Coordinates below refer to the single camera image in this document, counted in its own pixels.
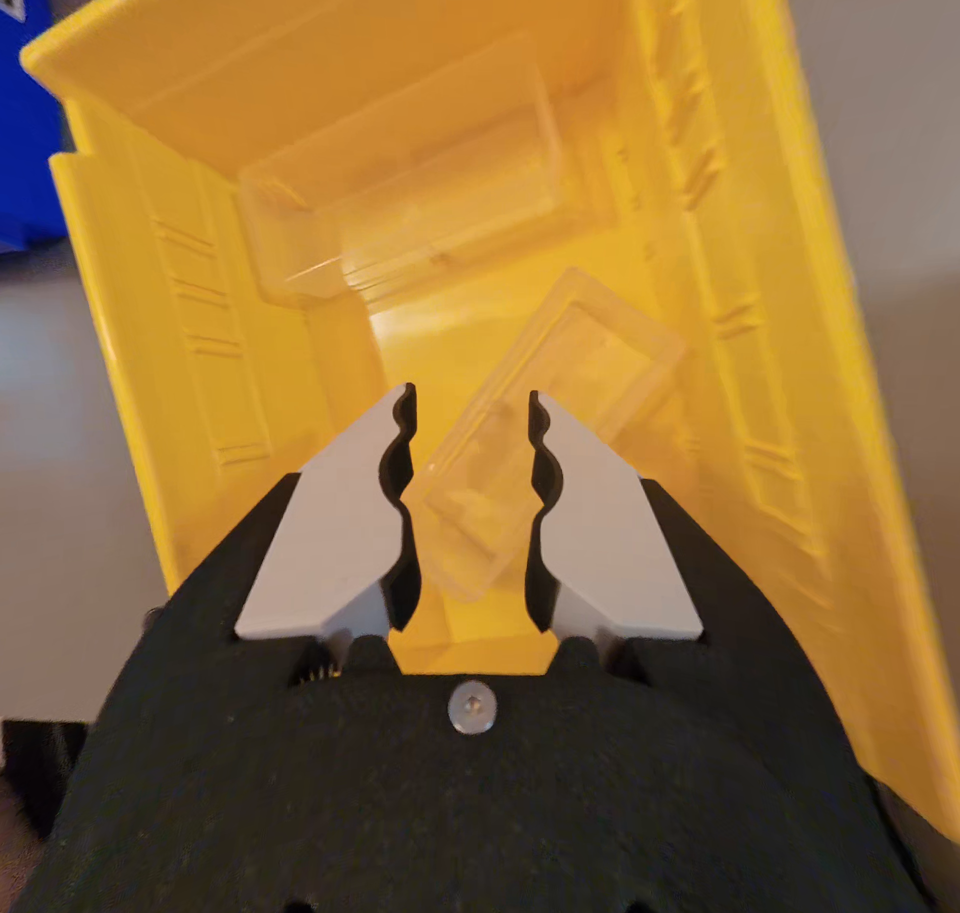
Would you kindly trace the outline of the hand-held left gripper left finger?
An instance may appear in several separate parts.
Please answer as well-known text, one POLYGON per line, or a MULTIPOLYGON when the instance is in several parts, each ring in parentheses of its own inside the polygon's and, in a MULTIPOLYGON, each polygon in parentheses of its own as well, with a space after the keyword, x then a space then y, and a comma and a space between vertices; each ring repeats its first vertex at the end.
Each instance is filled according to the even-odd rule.
POLYGON ((388 391, 299 471, 234 626, 244 641, 386 639, 422 591, 410 511, 417 391, 388 391))

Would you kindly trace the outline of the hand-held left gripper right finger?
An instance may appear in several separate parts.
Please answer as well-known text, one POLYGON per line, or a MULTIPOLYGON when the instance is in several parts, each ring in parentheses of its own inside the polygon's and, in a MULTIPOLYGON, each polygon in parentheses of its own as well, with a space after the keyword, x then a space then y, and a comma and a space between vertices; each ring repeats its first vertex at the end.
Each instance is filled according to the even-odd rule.
POLYGON ((642 476, 555 399, 529 396, 534 514, 526 611, 558 641, 695 641, 702 620, 642 476))

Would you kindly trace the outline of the clear plastic drawer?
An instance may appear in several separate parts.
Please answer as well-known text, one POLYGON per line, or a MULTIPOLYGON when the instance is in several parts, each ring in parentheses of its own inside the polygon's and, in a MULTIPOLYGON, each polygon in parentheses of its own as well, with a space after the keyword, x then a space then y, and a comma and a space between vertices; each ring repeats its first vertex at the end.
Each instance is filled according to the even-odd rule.
POLYGON ((237 179, 261 297, 379 310, 603 229, 612 76, 515 33, 260 154, 237 179))
POLYGON ((474 602, 529 545, 539 508, 533 391, 612 447, 666 397, 685 352, 676 330, 585 272, 565 271, 404 493, 423 577, 474 602))

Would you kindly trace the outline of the yellow plastic bin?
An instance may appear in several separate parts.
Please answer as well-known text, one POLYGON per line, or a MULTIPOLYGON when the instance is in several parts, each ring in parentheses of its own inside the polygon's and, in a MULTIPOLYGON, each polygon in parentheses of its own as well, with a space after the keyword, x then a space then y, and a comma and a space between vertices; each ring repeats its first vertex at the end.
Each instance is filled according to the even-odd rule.
MULTIPOLYGON (((577 269, 685 343, 612 447, 770 598, 867 772, 958 841, 956 704, 787 0, 94 0, 20 58, 76 145, 54 183, 171 592, 405 382, 420 469, 577 269), (379 310, 264 299, 240 170, 514 34, 548 69, 611 57, 612 222, 379 310)), ((525 559, 469 603, 424 578, 403 657, 544 657, 525 559)))

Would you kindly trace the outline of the blue plastic bin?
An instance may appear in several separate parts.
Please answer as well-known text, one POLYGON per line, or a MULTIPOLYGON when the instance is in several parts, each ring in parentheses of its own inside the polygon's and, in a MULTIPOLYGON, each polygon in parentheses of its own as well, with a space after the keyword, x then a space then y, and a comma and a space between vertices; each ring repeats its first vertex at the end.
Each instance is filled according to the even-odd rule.
POLYGON ((21 50, 52 25, 49 0, 1 0, 1 253, 66 236, 50 159, 63 149, 62 108, 22 67, 21 50))

